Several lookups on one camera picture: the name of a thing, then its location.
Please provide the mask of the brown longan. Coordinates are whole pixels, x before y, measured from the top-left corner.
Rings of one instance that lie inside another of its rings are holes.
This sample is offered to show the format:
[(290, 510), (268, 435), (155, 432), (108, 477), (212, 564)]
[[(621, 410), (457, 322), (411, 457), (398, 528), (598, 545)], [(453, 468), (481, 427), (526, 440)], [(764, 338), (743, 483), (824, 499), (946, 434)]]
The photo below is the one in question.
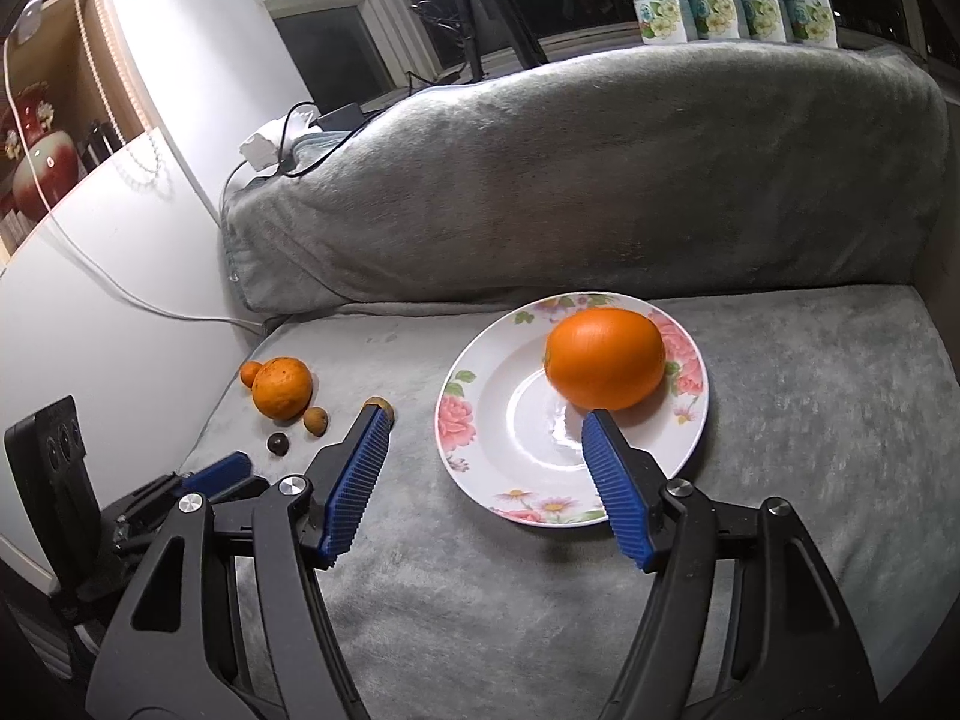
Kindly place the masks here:
[(302, 426), (311, 436), (322, 437), (329, 429), (329, 415), (320, 406), (309, 406), (301, 417)]
[(387, 418), (390, 422), (395, 422), (395, 410), (394, 407), (382, 397), (370, 397), (364, 400), (364, 406), (375, 406), (376, 408), (381, 408), (384, 413), (386, 413)]

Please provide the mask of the black bottle on shelf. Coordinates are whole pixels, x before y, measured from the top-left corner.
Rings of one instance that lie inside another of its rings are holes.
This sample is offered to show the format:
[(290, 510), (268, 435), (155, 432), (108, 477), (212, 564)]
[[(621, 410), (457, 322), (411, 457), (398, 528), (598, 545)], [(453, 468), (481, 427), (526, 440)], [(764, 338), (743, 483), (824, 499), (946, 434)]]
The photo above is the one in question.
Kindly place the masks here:
[(121, 138), (114, 125), (110, 122), (91, 121), (80, 145), (80, 158), (86, 171), (93, 172), (121, 148)]

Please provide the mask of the floral white plate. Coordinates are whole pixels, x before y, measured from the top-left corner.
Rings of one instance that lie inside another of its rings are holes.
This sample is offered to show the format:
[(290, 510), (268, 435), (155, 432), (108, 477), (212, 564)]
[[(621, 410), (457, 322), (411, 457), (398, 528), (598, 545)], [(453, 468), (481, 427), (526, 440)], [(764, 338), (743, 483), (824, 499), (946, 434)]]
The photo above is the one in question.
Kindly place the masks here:
[(434, 437), (460, 491), (498, 517), (539, 528), (607, 520), (581, 449), (583, 413), (557, 394), (542, 358), (557, 323), (579, 310), (618, 307), (652, 320), (665, 341), (659, 390), (615, 421), (665, 476), (692, 460), (706, 427), (709, 383), (697, 342), (665, 310), (617, 293), (556, 294), (514, 309), (457, 356), (434, 408)]

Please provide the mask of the small mandarin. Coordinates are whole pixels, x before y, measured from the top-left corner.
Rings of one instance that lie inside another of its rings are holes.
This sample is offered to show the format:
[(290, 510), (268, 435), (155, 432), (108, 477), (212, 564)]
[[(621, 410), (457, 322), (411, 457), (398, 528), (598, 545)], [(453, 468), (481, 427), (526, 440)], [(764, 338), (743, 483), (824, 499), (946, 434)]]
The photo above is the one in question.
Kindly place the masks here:
[(254, 387), (254, 382), (256, 382), (257, 374), (262, 369), (262, 364), (257, 361), (247, 361), (239, 369), (239, 380), (245, 388)]

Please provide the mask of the dark plum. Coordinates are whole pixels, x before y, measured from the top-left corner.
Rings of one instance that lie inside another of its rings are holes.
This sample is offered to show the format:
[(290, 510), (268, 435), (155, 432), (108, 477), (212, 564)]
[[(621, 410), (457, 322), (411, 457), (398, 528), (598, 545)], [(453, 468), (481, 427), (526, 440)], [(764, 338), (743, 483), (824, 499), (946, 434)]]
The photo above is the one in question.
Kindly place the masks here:
[(270, 454), (274, 454), (277, 457), (285, 457), (290, 450), (290, 441), (288, 437), (283, 433), (273, 433), (267, 439), (267, 449)]

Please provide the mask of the black tripod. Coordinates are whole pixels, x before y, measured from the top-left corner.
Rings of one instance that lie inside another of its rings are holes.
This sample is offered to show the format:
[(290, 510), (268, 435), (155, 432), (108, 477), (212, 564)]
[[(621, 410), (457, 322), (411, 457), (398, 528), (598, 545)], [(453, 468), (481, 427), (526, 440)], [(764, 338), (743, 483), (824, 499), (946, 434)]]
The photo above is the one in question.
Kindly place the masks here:
[(505, 28), (509, 47), (512, 48), (517, 62), (524, 70), (541, 67), (548, 62), (547, 54), (540, 46), (539, 39), (529, 28), (514, 0), (454, 0), (454, 3), (472, 82), (481, 82), (485, 78), (482, 51), (478, 45), (475, 5), (480, 5), (490, 20), (500, 23)]

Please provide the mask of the smooth large orange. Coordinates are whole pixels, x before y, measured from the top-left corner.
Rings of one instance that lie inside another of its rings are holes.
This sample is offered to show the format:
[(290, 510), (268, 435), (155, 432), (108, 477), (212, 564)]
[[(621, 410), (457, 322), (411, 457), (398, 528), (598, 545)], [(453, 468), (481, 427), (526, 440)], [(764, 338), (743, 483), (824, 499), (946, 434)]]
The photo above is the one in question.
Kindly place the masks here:
[(579, 410), (628, 410), (656, 392), (665, 374), (665, 344), (647, 317), (618, 307), (581, 310), (545, 341), (551, 387)]

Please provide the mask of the white power strip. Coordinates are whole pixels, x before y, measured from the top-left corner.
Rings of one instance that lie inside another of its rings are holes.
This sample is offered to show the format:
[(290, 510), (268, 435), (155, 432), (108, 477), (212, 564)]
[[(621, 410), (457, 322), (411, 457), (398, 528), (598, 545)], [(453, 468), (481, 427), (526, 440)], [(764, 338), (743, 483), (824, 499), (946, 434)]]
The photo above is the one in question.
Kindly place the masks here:
[(257, 128), (239, 145), (239, 154), (257, 174), (275, 169), (298, 140), (317, 130), (317, 121), (319, 112), (315, 107), (298, 106), (290, 114)]

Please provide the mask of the rough large tangerine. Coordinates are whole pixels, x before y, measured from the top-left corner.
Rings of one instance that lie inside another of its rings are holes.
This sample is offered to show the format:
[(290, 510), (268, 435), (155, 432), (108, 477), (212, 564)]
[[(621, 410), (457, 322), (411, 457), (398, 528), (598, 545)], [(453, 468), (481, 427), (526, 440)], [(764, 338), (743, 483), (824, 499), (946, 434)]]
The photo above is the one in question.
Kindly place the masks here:
[(308, 408), (313, 398), (313, 374), (299, 359), (270, 359), (257, 371), (251, 394), (262, 416), (291, 421)]

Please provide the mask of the grey back cushion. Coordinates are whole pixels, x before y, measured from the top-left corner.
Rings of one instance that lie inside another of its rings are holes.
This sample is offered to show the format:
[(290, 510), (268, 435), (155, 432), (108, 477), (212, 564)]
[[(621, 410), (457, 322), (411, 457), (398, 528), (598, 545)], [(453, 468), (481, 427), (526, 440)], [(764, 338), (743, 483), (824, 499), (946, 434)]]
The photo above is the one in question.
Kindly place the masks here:
[(347, 304), (904, 283), (957, 158), (896, 50), (638, 47), (423, 91), (224, 202), (229, 281)]

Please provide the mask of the red white vase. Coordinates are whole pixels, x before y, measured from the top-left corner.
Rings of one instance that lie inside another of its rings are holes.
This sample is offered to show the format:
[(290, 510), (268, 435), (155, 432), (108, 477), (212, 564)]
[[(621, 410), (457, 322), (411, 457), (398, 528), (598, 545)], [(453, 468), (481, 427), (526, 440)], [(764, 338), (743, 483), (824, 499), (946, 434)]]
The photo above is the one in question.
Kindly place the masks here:
[(39, 223), (75, 187), (78, 154), (65, 130), (55, 126), (55, 109), (46, 82), (32, 83), (14, 98), (2, 117), (3, 148), (14, 162), (16, 208)]

